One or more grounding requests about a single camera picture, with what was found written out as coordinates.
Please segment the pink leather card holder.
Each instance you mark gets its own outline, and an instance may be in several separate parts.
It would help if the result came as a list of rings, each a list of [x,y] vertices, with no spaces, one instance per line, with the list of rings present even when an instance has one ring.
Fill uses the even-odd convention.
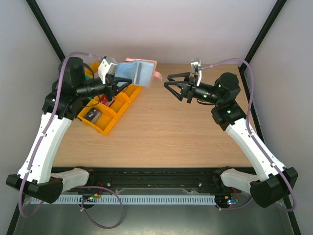
[[[149,87],[154,78],[162,81],[162,75],[156,71],[157,61],[127,58],[124,62],[118,63],[115,77],[132,80],[132,84]]]

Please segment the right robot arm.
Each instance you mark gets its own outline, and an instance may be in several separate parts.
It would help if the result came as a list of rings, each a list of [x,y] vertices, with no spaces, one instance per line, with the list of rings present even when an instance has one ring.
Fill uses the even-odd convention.
[[[237,76],[223,73],[214,85],[198,81],[198,76],[190,73],[171,74],[164,87],[178,100],[192,99],[213,105],[211,110],[214,121],[231,136],[244,152],[253,166],[255,174],[240,172],[234,168],[219,169],[213,186],[223,192],[227,188],[236,188],[251,195],[262,208],[266,208],[285,196],[290,195],[298,177],[293,168],[286,168],[260,140],[247,120],[247,116],[236,97],[240,92]]]

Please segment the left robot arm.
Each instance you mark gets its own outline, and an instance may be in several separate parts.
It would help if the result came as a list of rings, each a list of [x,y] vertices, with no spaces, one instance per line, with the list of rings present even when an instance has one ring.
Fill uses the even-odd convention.
[[[78,166],[52,174],[61,140],[82,110],[84,98],[105,95],[112,100],[133,82],[131,77],[121,75],[120,65],[109,57],[99,58],[98,77],[86,80],[87,65],[80,55],[70,54],[59,65],[59,79],[45,98],[40,128],[28,157],[18,173],[8,175],[6,179],[6,184],[18,190],[20,195],[53,203],[64,191],[85,186],[92,173],[90,168]]]

